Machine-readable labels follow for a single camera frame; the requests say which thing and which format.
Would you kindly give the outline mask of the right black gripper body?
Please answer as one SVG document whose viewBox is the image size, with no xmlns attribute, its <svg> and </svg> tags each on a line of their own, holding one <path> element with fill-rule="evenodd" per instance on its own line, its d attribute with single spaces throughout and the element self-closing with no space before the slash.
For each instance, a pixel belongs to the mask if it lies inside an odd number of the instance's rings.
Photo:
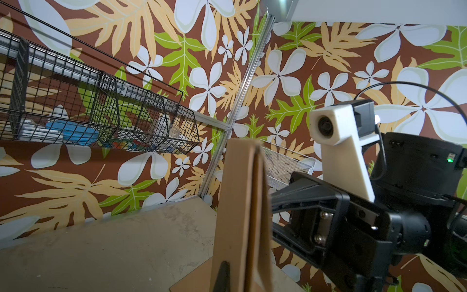
<svg viewBox="0 0 467 292">
<path fill-rule="evenodd" d="M 390 210 L 313 176 L 295 172 L 271 196 L 273 239 L 320 269 L 343 292 L 380 292 L 400 282 L 390 274 L 405 254 L 422 252 L 431 239 L 424 215 Z"/>
</svg>

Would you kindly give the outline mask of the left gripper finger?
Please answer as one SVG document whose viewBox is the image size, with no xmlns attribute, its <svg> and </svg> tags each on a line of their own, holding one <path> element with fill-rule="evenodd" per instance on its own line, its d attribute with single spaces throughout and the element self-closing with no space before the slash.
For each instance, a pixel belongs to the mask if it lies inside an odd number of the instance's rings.
<svg viewBox="0 0 467 292">
<path fill-rule="evenodd" d="M 213 292 L 230 292 L 231 278 L 229 262 L 223 261 L 218 270 Z"/>
</svg>

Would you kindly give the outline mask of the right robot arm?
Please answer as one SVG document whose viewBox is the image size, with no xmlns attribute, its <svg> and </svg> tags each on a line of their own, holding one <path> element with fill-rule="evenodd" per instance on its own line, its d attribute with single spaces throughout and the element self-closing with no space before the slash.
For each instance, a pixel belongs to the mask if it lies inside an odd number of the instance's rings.
<svg viewBox="0 0 467 292">
<path fill-rule="evenodd" d="M 467 275 L 467 208 L 455 196 L 467 151 L 458 144 L 403 133 L 383 135 L 385 158 L 375 170 L 373 202 L 349 187 L 294 172 L 271 198 L 288 211 L 273 239 L 322 270 L 343 292 L 380 292 L 389 268 L 423 254 L 456 277 Z"/>
</svg>

